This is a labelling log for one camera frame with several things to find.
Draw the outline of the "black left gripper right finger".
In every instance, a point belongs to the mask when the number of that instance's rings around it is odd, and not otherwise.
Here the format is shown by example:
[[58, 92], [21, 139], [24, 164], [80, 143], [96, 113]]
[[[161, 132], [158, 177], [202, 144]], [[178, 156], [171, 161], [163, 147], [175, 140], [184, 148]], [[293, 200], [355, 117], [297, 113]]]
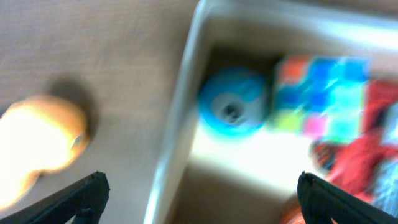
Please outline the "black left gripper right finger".
[[392, 215], [311, 173], [301, 173], [297, 196], [306, 224], [397, 224]]

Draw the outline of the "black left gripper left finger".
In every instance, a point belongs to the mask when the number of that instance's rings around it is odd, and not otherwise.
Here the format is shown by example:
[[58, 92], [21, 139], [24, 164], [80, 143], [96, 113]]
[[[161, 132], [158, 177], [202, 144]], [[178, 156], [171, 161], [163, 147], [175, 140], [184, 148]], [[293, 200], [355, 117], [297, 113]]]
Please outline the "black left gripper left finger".
[[109, 199], [106, 174], [94, 172], [41, 201], [1, 219], [1, 223], [98, 224]]

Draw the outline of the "red toy car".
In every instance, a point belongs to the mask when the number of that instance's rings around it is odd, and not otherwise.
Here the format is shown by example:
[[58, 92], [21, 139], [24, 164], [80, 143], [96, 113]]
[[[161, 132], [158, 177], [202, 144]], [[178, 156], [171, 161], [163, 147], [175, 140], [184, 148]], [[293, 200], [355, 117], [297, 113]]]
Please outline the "red toy car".
[[371, 203], [376, 191], [376, 167], [384, 160], [397, 160], [397, 147], [382, 143], [384, 118], [397, 102], [397, 81], [373, 79], [366, 90], [363, 133], [349, 144], [316, 142], [311, 155], [326, 172], [325, 179], [345, 192]]

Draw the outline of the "colourful puzzle cube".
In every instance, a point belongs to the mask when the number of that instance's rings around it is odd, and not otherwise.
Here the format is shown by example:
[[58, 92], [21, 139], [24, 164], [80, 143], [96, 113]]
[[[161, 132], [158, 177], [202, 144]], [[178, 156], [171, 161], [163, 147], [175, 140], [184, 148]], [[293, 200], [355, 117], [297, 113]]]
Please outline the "colourful puzzle cube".
[[289, 55], [275, 69], [275, 128], [349, 144], [363, 133], [369, 60]]

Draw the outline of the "white cardboard box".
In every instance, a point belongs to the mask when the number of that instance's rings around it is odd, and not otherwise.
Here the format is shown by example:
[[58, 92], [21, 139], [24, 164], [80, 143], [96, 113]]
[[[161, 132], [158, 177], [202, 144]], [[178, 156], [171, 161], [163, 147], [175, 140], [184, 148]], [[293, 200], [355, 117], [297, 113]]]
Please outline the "white cardboard box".
[[195, 97], [211, 48], [221, 42], [265, 55], [370, 55], [378, 72], [392, 73], [397, 66], [397, 14], [294, 1], [200, 1], [181, 61], [146, 223], [167, 223], [171, 217], [197, 122]]

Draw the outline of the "blue ball toy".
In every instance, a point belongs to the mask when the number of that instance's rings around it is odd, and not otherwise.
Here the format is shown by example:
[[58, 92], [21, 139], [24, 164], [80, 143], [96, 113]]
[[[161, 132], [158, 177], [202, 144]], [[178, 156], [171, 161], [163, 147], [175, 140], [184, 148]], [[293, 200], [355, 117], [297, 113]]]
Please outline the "blue ball toy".
[[224, 68], [201, 87], [198, 109], [205, 125], [217, 134], [247, 136], [266, 122], [268, 97], [265, 75], [246, 67]]

